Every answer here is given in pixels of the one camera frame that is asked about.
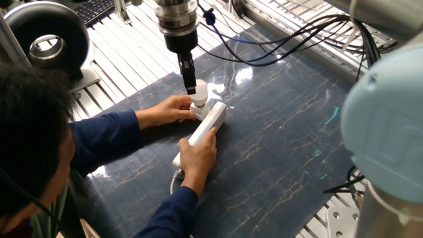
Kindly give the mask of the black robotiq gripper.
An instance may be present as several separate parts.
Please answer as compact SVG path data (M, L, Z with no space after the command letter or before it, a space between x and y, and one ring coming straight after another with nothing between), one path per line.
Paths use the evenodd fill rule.
M192 54L189 53L198 45L197 30L183 36L164 35L167 48L176 53L184 87L188 95L196 93L196 76Z

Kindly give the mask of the person's left hand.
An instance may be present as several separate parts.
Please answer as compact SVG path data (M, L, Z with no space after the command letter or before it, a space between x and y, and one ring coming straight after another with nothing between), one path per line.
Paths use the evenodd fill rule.
M161 126L173 122L195 119L190 110L192 101L189 95L173 95L158 105L145 110L148 126Z

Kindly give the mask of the person's right hand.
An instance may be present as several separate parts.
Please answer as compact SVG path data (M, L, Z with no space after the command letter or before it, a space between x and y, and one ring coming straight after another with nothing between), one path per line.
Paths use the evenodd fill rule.
M216 163L216 132L217 129L213 127L202 141L194 146L185 138L179 141L180 163L184 171L181 186L192 189L198 196L202 195L207 177Z

